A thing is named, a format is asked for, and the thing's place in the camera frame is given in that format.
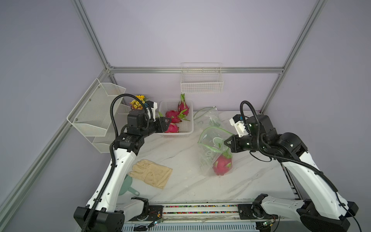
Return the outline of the pink dragon fruit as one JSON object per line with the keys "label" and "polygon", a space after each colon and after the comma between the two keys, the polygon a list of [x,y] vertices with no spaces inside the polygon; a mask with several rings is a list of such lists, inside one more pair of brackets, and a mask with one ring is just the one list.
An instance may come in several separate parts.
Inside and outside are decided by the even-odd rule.
{"label": "pink dragon fruit", "polygon": [[186,104],[184,93],[181,94],[181,100],[178,105],[178,111],[185,116],[189,114],[189,106]]}
{"label": "pink dragon fruit", "polygon": [[165,114],[165,117],[167,118],[170,118],[172,120],[172,123],[181,123],[183,121],[188,121],[188,119],[186,118],[187,116],[183,115],[182,113],[180,113],[179,111],[167,111],[166,114]]}

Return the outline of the clear zip-top bag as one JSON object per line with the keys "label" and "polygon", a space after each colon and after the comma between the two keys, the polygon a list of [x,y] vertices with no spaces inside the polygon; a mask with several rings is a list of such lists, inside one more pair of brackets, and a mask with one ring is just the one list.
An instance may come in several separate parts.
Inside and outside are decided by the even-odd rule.
{"label": "clear zip-top bag", "polygon": [[224,145],[224,141],[233,134],[219,127],[208,127],[200,135],[198,141],[200,170],[205,175],[214,174],[213,163],[225,151],[231,150]]}
{"label": "clear zip-top bag", "polygon": [[195,126],[200,129],[208,127],[222,127],[222,122],[219,118],[219,112],[216,106],[204,107],[196,112],[193,116]]}

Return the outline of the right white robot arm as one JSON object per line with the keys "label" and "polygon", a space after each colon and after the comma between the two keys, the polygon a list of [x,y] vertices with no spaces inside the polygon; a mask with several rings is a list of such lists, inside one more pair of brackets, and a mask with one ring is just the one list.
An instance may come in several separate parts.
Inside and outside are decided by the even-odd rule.
{"label": "right white robot arm", "polygon": [[285,200],[260,194],[251,205],[258,219],[278,216],[301,222],[311,232],[346,232],[349,218],[359,207],[343,198],[336,186],[319,170],[304,142],[294,133],[277,133],[267,115],[257,114],[248,101],[240,104],[240,113],[230,120],[237,134],[224,144],[232,153],[259,152],[276,160],[293,174],[308,194],[306,200]]}

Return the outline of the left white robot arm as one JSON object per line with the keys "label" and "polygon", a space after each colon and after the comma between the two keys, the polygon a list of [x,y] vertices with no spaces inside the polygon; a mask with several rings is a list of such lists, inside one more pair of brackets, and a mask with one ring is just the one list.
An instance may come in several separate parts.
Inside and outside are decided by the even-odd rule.
{"label": "left white robot arm", "polygon": [[[141,110],[132,110],[127,116],[123,131],[117,129],[114,107],[121,98],[136,100]],[[154,133],[168,130],[171,120],[156,117],[157,104],[153,101],[142,102],[131,94],[116,96],[110,105],[110,118],[115,138],[109,146],[111,161],[103,178],[86,206],[79,206],[73,215],[83,232],[120,232],[124,223],[133,218],[145,219],[149,214],[149,202],[146,198],[133,197],[117,209],[119,192],[125,177],[133,165],[145,138]]]}

